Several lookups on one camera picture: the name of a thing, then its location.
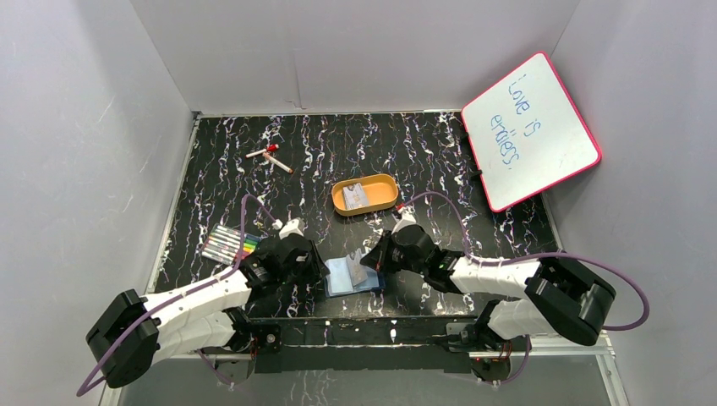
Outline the orange oval tray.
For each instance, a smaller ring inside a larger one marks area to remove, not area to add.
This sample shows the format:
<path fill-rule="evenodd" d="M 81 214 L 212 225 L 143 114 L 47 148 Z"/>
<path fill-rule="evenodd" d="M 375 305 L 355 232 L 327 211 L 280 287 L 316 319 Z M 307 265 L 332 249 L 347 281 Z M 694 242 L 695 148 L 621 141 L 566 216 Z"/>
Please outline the orange oval tray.
<path fill-rule="evenodd" d="M 398 196 L 396 180 L 384 173 L 343 180 L 331 189 L 334 208 L 344 217 L 389 209 Z"/>

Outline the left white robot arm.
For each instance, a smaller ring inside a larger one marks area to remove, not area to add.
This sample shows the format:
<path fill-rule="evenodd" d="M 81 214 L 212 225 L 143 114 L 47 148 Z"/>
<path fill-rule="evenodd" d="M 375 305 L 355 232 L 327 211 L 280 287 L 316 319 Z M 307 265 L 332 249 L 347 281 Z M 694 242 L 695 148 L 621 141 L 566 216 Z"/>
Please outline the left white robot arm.
<path fill-rule="evenodd" d="M 78 393 L 119 388 L 176 354 L 227 347 L 242 352 L 253 334 L 241 309 L 284 285 L 317 283 L 328 272 L 315 243 L 291 233 L 263 239 L 233 266 L 181 288 L 118 294 L 85 336 L 96 366 Z"/>

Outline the navy blue card holder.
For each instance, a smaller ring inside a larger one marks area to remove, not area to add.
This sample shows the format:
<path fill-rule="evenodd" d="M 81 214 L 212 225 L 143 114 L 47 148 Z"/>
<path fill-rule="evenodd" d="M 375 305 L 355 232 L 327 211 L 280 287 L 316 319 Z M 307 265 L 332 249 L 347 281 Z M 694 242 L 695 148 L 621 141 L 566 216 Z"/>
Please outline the navy blue card holder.
<path fill-rule="evenodd" d="M 385 280 L 371 267 L 360 261 L 365 252 L 356 250 L 342 258 L 326 260 L 325 287 L 328 298 L 359 294 L 383 289 Z"/>

